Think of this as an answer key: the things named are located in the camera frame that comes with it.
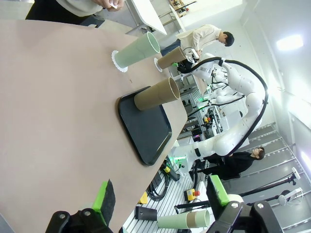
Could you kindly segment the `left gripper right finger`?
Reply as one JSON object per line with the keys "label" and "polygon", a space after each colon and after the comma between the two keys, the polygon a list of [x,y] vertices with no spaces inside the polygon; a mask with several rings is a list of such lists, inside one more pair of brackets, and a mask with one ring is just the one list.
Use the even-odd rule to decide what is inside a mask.
{"label": "left gripper right finger", "polygon": [[207,197],[215,221],[208,233],[282,233],[283,230],[267,201],[257,201],[252,205],[237,200],[229,200],[220,179],[211,175],[207,180]]}

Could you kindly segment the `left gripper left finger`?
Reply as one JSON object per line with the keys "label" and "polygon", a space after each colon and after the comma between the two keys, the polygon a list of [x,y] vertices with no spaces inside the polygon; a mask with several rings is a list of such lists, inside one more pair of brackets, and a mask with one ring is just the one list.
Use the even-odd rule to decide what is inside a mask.
{"label": "left gripper left finger", "polygon": [[47,233],[110,233],[109,223],[116,203],[113,184],[102,183],[90,208],[70,215],[66,211],[55,212],[47,226]]}

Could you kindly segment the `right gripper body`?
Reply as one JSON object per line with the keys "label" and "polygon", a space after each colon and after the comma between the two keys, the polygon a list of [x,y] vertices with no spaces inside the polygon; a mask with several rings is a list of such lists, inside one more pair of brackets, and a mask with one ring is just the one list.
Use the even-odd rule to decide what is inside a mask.
{"label": "right gripper body", "polygon": [[188,60],[183,60],[178,63],[177,70],[183,74],[187,74],[193,71],[193,66],[195,66],[194,63],[188,61]]}

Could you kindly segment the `person's right hand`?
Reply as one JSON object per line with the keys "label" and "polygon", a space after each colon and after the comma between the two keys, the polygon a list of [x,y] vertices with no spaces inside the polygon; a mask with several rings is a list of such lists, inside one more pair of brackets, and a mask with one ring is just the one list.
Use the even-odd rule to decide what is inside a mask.
{"label": "person's right hand", "polygon": [[124,0],[92,0],[97,5],[110,12],[119,11],[124,6]]}

